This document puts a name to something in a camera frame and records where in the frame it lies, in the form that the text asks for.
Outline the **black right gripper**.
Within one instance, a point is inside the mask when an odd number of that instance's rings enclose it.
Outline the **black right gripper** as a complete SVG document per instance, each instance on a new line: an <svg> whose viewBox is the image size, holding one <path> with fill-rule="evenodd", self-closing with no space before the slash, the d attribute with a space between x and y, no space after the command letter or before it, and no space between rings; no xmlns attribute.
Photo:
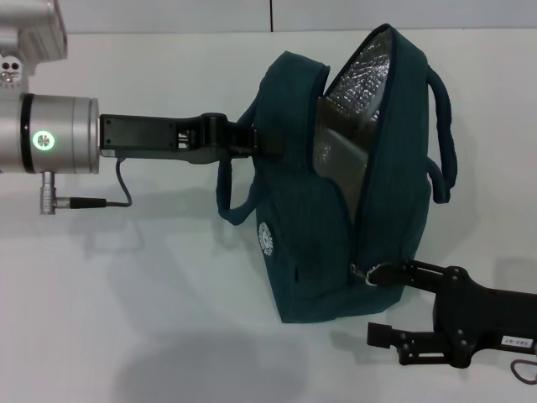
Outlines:
<svg viewBox="0 0 537 403"><path fill-rule="evenodd" d="M536 295L479 285L462 267L416 260L381 263L370 284L436 290L436 332L410 332L370 322L367 344L394 347L401 365L467 368L475 353L494 349L536 354Z"/></svg>

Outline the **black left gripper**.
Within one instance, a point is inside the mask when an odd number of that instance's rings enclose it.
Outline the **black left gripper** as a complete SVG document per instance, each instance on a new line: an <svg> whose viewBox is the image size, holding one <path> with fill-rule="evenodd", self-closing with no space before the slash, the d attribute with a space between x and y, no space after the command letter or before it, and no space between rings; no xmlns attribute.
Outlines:
<svg viewBox="0 0 537 403"><path fill-rule="evenodd" d="M101 156L118 159L181 160L194 165L225 158L280 157L284 139L265 137L252 125L221 113L201 118L156 118L102 114Z"/></svg>

